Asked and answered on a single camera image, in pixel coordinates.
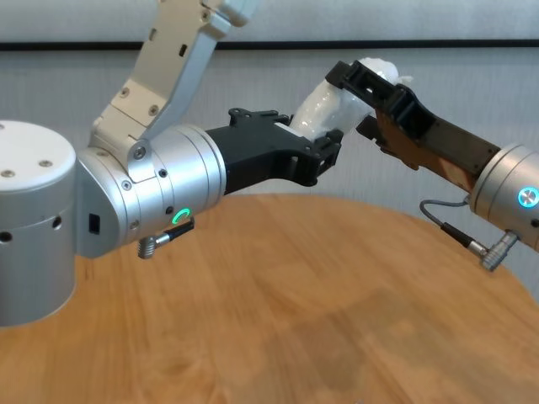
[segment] black cable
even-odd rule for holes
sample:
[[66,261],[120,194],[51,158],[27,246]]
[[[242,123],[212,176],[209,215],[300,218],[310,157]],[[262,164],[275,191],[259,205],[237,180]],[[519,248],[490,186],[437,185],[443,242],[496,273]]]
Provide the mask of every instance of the black cable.
[[426,199],[421,201],[419,204],[419,208],[421,209],[421,212],[425,216],[427,216],[429,219],[431,219],[436,225],[440,227],[440,229],[451,236],[453,239],[458,241],[462,244],[463,247],[468,248],[472,242],[475,242],[473,237],[470,237],[468,234],[458,230],[456,227],[450,225],[449,223],[443,223],[440,219],[438,219],[436,216],[434,216],[432,213],[430,213],[426,205],[438,205],[438,206],[449,206],[451,208],[461,208],[462,206],[468,205],[467,200],[463,200],[462,202],[444,202],[443,200],[436,200],[436,199]]
[[421,212],[427,216],[431,221],[433,221],[436,225],[442,227],[443,223],[440,219],[438,219],[436,216],[434,216],[432,213],[430,213],[426,205],[438,205],[438,206],[449,206],[450,208],[461,208],[462,206],[468,205],[468,202],[463,200],[462,202],[444,202],[443,200],[436,200],[436,199],[426,199],[421,201],[419,204],[419,208],[421,209]]
[[191,220],[185,223],[184,225],[174,227],[174,229],[171,229],[171,230],[166,230],[165,233],[168,234],[168,236],[170,237],[170,241],[172,241],[194,229],[195,229],[195,218],[191,217]]

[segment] black bracket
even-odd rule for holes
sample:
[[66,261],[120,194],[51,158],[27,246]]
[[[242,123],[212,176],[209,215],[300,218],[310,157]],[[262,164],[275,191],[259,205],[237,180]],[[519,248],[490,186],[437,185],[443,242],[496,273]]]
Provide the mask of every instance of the black bracket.
[[225,161],[226,194],[271,178],[312,187],[337,162],[340,130],[311,142],[289,130],[290,117],[277,111],[235,108],[228,113],[229,126],[207,131]]
[[426,167],[468,192],[500,150],[431,113],[411,89],[392,85],[358,61],[339,62],[326,80],[376,110],[376,119],[367,117],[357,130],[384,153],[413,169]]

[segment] metal connector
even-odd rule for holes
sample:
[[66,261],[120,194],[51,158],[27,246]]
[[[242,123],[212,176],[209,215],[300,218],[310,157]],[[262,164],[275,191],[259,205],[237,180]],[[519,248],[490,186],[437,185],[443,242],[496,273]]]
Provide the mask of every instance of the metal connector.
[[481,265],[489,272],[494,272],[496,268],[504,261],[510,249],[519,241],[519,237],[512,231],[504,234],[499,242],[484,255]]
[[476,257],[481,259],[488,254],[488,248],[475,240],[470,243],[468,250],[471,251]]
[[167,233],[163,233],[160,236],[151,236],[143,238],[138,242],[137,255],[141,259],[150,259],[155,255],[155,250],[169,244],[170,236]]

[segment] green led light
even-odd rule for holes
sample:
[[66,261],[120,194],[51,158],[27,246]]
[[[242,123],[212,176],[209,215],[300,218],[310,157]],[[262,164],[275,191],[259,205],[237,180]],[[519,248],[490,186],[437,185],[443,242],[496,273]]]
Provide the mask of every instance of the green led light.
[[172,224],[177,225],[178,223],[181,222],[182,219],[187,219],[189,216],[191,216],[191,209],[189,209],[189,208],[182,209],[172,219]]

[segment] white object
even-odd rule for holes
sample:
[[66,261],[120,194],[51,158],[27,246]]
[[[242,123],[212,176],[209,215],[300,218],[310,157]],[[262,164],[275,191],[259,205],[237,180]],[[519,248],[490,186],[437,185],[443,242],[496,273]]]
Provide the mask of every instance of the white object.
[[71,144],[38,125],[0,121],[0,192],[39,188],[64,177],[75,165]]
[[245,24],[258,1],[160,2],[131,76],[94,123],[90,146],[110,152],[133,182],[154,178],[149,141],[179,123],[217,41]]
[[[391,84],[399,82],[398,70],[382,59],[361,59],[360,62]],[[307,97],[297,110],[291,128],[310,141],[331,130],[345,134],[353,130],[373,109],[346,90],[336,88],[326,80]]]

